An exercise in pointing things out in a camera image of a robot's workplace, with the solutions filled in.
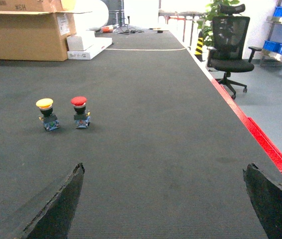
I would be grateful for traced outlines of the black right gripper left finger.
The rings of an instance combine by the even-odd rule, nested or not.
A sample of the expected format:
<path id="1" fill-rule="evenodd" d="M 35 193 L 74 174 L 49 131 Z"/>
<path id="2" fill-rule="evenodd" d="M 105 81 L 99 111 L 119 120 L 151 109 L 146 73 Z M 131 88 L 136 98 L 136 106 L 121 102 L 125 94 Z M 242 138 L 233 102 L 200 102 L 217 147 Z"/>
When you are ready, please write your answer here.
<path id="1" fill-rule="evenodd" d="M 66 239 L 79 202 L 85 169 L 78 163 L 0 223 L 0 239 Z"/>

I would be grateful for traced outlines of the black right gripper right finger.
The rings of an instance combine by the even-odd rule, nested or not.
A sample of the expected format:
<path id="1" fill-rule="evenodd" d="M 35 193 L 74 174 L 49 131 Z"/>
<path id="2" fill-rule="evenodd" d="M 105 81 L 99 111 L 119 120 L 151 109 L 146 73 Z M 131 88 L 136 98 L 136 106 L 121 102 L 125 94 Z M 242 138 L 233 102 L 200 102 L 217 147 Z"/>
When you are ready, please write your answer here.
<path id="1" fill-rule="evenodd" d="M 254 163 L 243 171 L 247 193 L 269 239 L 282 239 L 282 176 L 262 170 Z"/>

